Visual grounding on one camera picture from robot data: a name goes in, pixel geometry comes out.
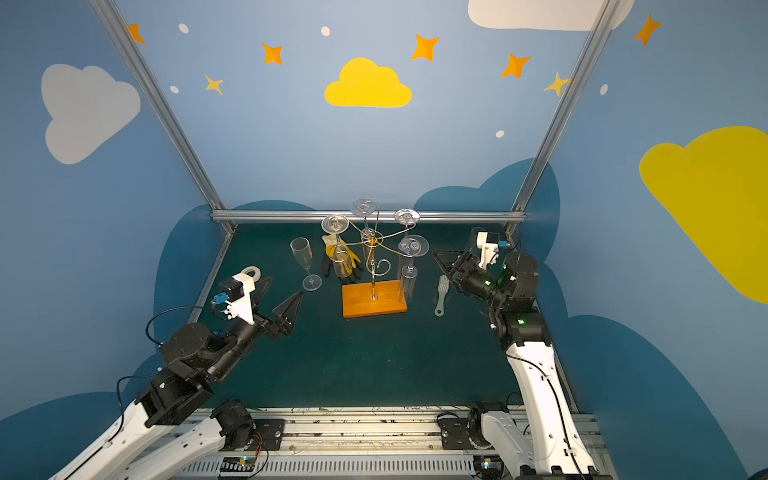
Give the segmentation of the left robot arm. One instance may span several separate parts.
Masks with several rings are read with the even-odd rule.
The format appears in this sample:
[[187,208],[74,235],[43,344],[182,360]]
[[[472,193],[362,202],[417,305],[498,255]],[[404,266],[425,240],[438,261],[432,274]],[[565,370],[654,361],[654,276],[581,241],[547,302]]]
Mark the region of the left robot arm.
[[164,367],[55,478],[169,479],[222,449],[256,445],[262,450],[251,414],[240,401],[230,400],[176,440],[152,453],[146,451],[212,397],[213,383],[224,380],[258,338],[293,333],[304,294],[294,293],[274,308],[272,317],[265,317],[258,307],[271,283],[269,277],[246,272],[223,281],[213,305],[225,314],[228,328],[214,333],[204,324],[189,323],[161,343]]

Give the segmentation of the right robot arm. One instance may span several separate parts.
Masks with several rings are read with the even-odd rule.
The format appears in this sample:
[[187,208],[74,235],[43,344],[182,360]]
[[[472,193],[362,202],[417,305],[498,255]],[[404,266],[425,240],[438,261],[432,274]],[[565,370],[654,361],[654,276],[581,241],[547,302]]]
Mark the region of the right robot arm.
[[529,430],[523,432],[506,407],[477,405],[468,420],[472,441],[494,450],[514,479],[603,478],[573,421],[552,337],[535,305],[536,259],[511,252],[498,274],[492,274],[469,250],[437,250],[434,258],[451,286],[487,304],[526,410]]

